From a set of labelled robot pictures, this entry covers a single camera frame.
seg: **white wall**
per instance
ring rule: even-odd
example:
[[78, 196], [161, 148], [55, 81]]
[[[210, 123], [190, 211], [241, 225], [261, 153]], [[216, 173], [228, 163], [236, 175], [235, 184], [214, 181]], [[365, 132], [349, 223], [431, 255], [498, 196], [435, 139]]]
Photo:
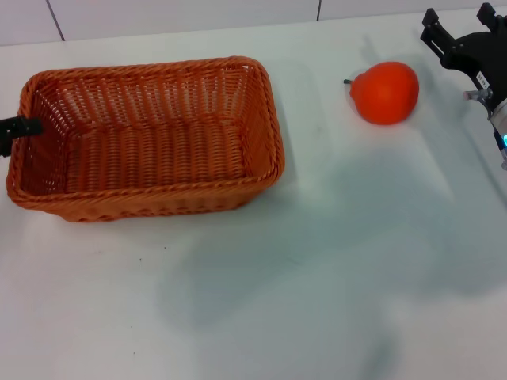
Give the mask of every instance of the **white wall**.
[[[322, 0], [320, 20], [371, 16], [389, 13], [459, 10], [481, 7], [486, 0]], [[507, 5], [507, 0], [489, 1], [493, 5]]]
[[66, 40], [314, 21], [318, 0], [51, 0]]
[[0, 46], [60, 41], [45, 0], [0, 0]]

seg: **basket weave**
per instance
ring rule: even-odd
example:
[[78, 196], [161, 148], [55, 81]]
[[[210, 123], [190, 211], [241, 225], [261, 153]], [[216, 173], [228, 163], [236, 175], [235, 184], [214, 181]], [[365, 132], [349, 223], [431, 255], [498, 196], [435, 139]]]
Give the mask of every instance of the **basket weave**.
[[8, 195], [69, 221], [229, 210], [284, 169], [269, 77], [245, 57], [45, 71], [18, 114], [44, 133], [14, 142]]

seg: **white table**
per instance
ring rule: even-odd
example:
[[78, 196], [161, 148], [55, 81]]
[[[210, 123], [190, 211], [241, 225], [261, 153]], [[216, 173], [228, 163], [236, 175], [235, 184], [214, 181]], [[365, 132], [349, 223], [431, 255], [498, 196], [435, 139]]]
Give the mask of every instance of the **white table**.
[[[461, 36], [475, 13], [440, 15]], [[470, 80], [440, 67], [421, 20], [0, 48], [2, 118], [41, 70], [259, 59], [288, 162], [253, 203], [210, 215], [74, 224], [2, 189], [0, 378], [505, 378], [507, 173], [482, 106], [461, 100]], [[421, 93], [381, 129], [341, 81], [388, 59]]]

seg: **basket rim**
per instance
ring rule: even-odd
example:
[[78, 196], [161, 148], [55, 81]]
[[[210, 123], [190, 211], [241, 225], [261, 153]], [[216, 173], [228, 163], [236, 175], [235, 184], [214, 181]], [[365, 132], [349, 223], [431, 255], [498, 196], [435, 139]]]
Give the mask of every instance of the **basket rim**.
[[[59, 74], [59, 78], [61, 78], [61, 74], [73, 74], [75, 75], [76, 71], [85, 71], [89, 73], [93, 73], [94, 71], [103, 71], [104, 69], [114, 69], [115, 75], [118, 75], [117, 69], [126, 69], [129, 70], [132, 67], [146, 67], [150, 72], [148, 74], [154, 74], [159, 71], [164, 71], [171, 66], [178, 65], [183, 67], [180, 70], [191, 69], [198, 65], [199, 68], [202, 66], [225, 66], [228, 63], [234, 64], [242, 64], [249, 65], [252, 67], [256, 67], [260, 71], [260, 79], [263, 84], [263, 89], [265, 93], [266, 106], [269, 114], [269, 122], [272, 130], [272, 138], [270, 139], [270, 156], [272, 159], [271, 168], [267, 170], [262, 176], [257, 177], [243, 177], [237, 180], [217, 180], [210, 182], [189, 182], [189, 183], [180, 183], [180, 184], [170, 184], [163, 186], [151, 186], [148, 188], [118, 188], [118, 189], [109, 189], [109, 190], [99, 190], [92, 192], [72, 192], [72, 193], [58, 193], [58, 194], [49, 194], [44, 196], [35, 196], [21, 189], [21, 177], [22, 177], [22, 164], [25, 157], [26, 139], [15, 140], [13, 143], [12, 154], [10, 158], [9, 172], [7, 175], [7, 193], [9, 197], [13, 201], [21, 202], [21, 203], [58, 203], [59, 201], [68, 202], [68, 201], [79, 201], [79, 200], [89, 200], [89, 201], [101, 201], [101, 200], [110, 200], [111, 198], [115, 198], [116, 200], [127, 200], [132, 198], [133, 196], [140, 195], [152, 195], [156, 196], [170, 196], [171, 198], [179, 197], [181, 194], [188, 194], [191, 192], [195, 192], [199, 194], [199, 196], [205, 196], [207, 192], [213, 192], [214, 194], [218, 189], [221, 189], [221, 192], [248, 192], [253, 191], [254, 189], [261, 189], [270, 186], [273, 184], [281, 175], [284, 169], [284, 150], [281, 140], [280, 133], [280, 125], [278, 123], [278, 119], [276, 117], [276, 108], [273, 99], [273, 92], [271, 90], [271, 83], [269, 80], [269, 76], [265, 68], [262, 66], [260, 62], [256, 59], [251, 59], [245, 56], [231, 56], [227, 58], [212, 58], [212, 59], [198, 59], [198, 60], [189, 60], [183, 62], [175, 62], [175, 63], [149, 63], [149, 64], [141, 64], [141, 65], [127, 65], [127, 66], [96, 66], [96, 67], [81, 67], [81, 68], [72, 68], [72, 69], [58, 69], [58, 70], [46, 70], [42, 71], [38, 74], [33, 75], [29, 81], [24, 86], [21, 95], [25, 93], [34, 94], [36, 91], [37, 85], [39, 85], [47, 76], [52, 76], [53, 74]], [[18, 111], [18, 115], [25, 115], [27, 117], [30, 116], [31, 113], [31, 104], [20, 102], [20, 108]]]

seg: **orange wicker basket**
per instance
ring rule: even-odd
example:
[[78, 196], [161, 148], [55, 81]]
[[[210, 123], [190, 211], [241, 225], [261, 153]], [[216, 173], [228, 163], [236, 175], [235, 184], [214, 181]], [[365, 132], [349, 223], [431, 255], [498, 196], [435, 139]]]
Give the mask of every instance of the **orange wicker basket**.
[[44, 133], [14, 142], [9, 197], [69, 221], [230, 210], [284, 169], [269, 77], [245, 57], [45, 71], [18, 114]]

